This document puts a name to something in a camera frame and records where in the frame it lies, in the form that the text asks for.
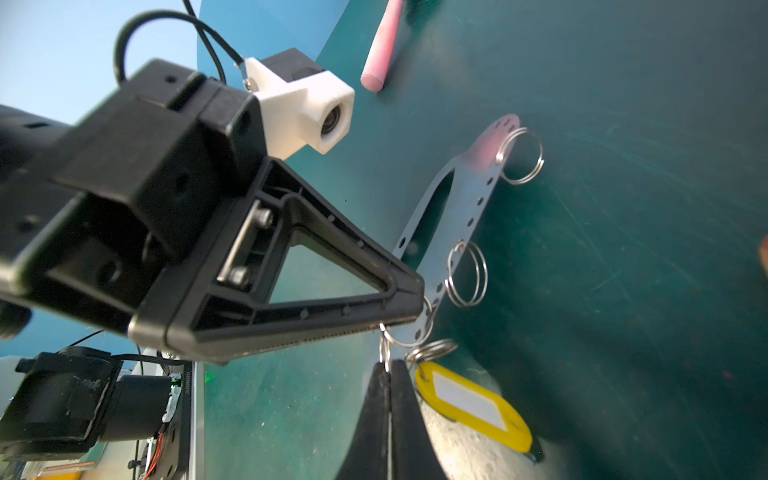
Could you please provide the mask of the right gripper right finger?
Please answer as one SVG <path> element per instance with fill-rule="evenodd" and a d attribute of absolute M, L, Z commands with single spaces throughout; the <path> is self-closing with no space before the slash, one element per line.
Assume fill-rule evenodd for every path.
<path fill-rule="evenodd" d="M 399 480 L 446 480 L 424 423 L 404 360 L 390 367 L 392 475 Z"/>

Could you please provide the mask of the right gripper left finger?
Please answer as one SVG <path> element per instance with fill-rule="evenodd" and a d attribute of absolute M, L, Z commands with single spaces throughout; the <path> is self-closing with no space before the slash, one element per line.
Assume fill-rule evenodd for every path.
<path fill-rule="evenodd" d="M 383 363 L 377 363 L 370 377 L 366 395 L 350 447 L 336 479 L 388 478 L 390 382 Z"/>

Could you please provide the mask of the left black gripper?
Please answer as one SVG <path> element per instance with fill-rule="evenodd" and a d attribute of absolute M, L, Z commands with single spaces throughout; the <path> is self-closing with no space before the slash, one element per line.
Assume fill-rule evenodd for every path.
<path fill-rule="evenodd" d="M 79 124 L 1 109 L 1 332 L 34 309 L 116 333 L 265 152 L 257 99 L 161 60 Z"/>

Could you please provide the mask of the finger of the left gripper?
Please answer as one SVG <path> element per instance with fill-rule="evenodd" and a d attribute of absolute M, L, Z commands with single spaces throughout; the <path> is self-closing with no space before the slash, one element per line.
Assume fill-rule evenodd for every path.
<path fill-rule="evenodd" d="M 128 327 L 136 343 L 226 363 L 414 321 L 423 278 L 285 162 L 268 158 L 166 266 Z"/>

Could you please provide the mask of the yellow key with keyring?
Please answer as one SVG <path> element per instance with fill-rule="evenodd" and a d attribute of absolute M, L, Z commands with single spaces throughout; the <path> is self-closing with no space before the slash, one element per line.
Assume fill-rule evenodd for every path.
<path fill-rule="evenodd" d="M 405 356 L 415 369 L 416 391 L 433 410 L 497 443 L 530 454 L 533 435 L 522 416 L 500 395 L 439 365 L 458 348 L 452 339 L 436 340 Z"/>

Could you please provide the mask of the purple pink toy spatula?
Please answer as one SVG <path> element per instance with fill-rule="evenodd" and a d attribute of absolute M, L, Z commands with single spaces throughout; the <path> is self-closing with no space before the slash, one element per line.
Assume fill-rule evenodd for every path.
<path fill-rule="evenodd" d="M 403 6 L 403 0 L 389 0 L 387 3 L 360 77 L 361 85 L 368 91 L 380 92 L 384 87 Z"/>

